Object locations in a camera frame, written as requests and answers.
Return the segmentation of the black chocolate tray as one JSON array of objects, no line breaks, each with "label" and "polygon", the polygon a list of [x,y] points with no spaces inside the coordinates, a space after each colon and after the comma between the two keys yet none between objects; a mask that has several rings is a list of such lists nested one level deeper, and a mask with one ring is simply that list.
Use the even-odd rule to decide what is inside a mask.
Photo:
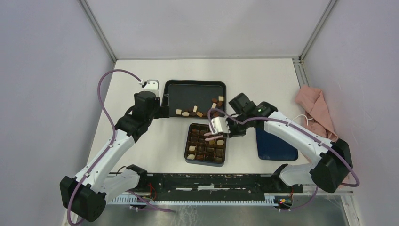
[{"label": "black chocolate tray", "polygon": [[211,107],[226,110],[226,85],[222,81],[168,80],[164,86],[164,94],[169,95],[170,117],[176,115],[176,109],[189,112],[185,118],[206,118]]}]

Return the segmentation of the pink tongs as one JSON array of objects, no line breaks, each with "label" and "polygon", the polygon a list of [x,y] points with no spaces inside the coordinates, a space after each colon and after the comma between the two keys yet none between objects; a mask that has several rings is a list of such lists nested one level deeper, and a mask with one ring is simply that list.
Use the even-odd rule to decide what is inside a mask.
[{"label": "pink tongs", "polygon": [[204,137],[205,137],[205,141],[224,139],[224,136],[223,136],[223,135],[220,135],[220,134],[212,134],[211,132],[205,133],[205,134],[204,134]]}]

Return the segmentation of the blue box lid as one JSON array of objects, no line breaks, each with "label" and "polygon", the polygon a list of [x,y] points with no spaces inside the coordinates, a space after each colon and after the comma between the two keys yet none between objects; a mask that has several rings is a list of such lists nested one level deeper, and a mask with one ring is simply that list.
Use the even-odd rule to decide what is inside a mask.
[{"label": "blue box lid", "polygon": [[255,136],[259,159],[268,161],[295,161],[298,159],[298,150],[281,138],[262,129],[255,129]]}]

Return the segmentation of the blue chocolate box with insert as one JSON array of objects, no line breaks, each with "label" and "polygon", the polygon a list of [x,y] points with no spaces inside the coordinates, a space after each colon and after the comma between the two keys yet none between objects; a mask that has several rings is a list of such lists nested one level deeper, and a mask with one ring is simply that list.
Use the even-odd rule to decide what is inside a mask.
[{"label": "blue chocolate box with insert", "polygon": [[188,128],[188,135],[184,149],[184,159],[187,163],[221,167],[226,159],[226,138],[207,141],[205,134],[210,129],[206,124],[192,123]]}]

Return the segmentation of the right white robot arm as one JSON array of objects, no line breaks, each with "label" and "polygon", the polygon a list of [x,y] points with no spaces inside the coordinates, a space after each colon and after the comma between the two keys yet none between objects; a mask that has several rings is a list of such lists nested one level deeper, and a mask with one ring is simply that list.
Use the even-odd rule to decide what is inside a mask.
[{"label": "right white robot arm", "polygon": [[291,145],[309,159],[301,165],[283,164],[275,171],[272,187],[284,192],[290,186],[312,184],[328,193],[340,185],[357,187],[359,178],[353,170],[349,145],[342,139],[332,141],[316,135],[286,117],[275,106],[256,105],[240,93],[229,101],[236,113],[229,117],[229,137],[244,136],[248,128],[262,129]]}]

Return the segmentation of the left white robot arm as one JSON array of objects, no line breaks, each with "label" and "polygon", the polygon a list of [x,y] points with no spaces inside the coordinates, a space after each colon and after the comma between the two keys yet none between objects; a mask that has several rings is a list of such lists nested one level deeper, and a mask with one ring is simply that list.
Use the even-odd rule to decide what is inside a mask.
[{"label": "left white robot arm", "polygon": [[134,189],[144,191],[148,179],[134,169],[128,168],[121,174],[108,179],[108,175],[138,139],[148,130],[153,119],[163,112],[160,98],[151,91],[141,91],[134,95],[134,105],[112,124],[112,137],[103,148],[75,176],[65,176],[60,182],[63,206],[67,209],[67,221],[71,226],[72,213],[82,220],[93,222],[99,218],[106,205],[120,194]]}]

